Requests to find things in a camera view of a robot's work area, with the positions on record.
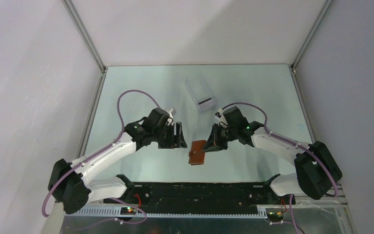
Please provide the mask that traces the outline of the brown leather card holder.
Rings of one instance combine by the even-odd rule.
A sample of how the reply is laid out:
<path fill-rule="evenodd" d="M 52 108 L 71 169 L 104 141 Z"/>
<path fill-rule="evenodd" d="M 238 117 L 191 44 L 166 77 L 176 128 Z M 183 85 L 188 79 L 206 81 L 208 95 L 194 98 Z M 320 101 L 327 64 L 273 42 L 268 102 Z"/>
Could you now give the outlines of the brown leather card holder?
<path fill-rule="evenodd" d="M 191 144 L 191 148 L 189 151 L 189 159 L 188 163 L 191 166 L 196 165 L 203 165 L 205 162 L 205 152 L 202 151 L 204 145 L 206 144 L 206 140 L 196 140 L 193 141 Z"/>

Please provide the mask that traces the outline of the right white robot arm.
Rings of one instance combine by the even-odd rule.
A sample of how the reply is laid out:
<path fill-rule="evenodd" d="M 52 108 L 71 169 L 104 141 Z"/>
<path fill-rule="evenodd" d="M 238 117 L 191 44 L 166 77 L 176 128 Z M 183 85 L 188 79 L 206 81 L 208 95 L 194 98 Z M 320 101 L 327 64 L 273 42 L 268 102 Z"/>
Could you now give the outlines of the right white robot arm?
<path fill-rule="evenodd" d="M 249 122 L 235 104 L 219 109 L 202 152 L 228 149 L 228 143 L 238 141 L 243 145 L 267 150 L 290 163 L 295 173 L 271 177 L 265 185 L 264 199 L 278 203 L 285 195 L 307 195 L 319 200 L 337 186 L 343 174 L 328 147 L 321 141 L 300 142 L 277 134 L 265 123 Z"/>

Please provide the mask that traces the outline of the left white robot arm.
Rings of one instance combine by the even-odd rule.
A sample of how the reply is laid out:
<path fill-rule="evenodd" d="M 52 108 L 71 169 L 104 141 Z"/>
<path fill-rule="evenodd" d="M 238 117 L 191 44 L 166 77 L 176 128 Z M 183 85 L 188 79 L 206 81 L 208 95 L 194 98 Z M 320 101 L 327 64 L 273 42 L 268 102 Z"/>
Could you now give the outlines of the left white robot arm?
<path fill-rule="evenodd" d="M 147 117 L 128 123 L 117 139 L 91 156 L 71 162 L 57 161 L 48 184 L 49 195 L 63 205 L 64 213 L 74 214 L 87 203 L 118 198 L 129 203 L 134 198 L 132 182 L 124 175 L 97 180 L 113 163 L 156 142 L 160 149 L 186 148 L 182 124 L 173 119 L 173 108 L 154 108 Z"/>

